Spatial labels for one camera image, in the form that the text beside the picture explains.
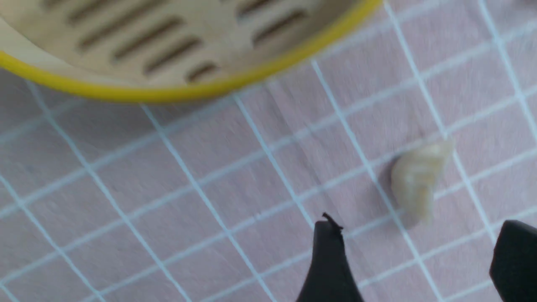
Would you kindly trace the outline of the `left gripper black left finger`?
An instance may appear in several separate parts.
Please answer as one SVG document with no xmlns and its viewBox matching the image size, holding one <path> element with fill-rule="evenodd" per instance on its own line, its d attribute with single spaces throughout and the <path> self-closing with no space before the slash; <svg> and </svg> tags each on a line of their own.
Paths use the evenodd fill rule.
<svg viewBox="0 0 537 302">
<path fill-rule="evenodd" d="M 322 216 L 324 220 L 315 223 L 311 263 L 297 301 L 362 302 L 347 260 L 343 227 L 327 213 Z"/>
</svg>

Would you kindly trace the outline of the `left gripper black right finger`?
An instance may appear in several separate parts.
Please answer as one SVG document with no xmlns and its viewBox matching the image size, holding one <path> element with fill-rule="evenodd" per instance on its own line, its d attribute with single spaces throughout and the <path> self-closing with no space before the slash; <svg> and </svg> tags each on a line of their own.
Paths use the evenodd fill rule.
<svg viewBox="0 0 537 302">
<path fill-rule="evenodd" d="M 503 302 L 537 300 L 537 229 L 518 220 L 503 223 L 489 269 Z"/>
</svg>

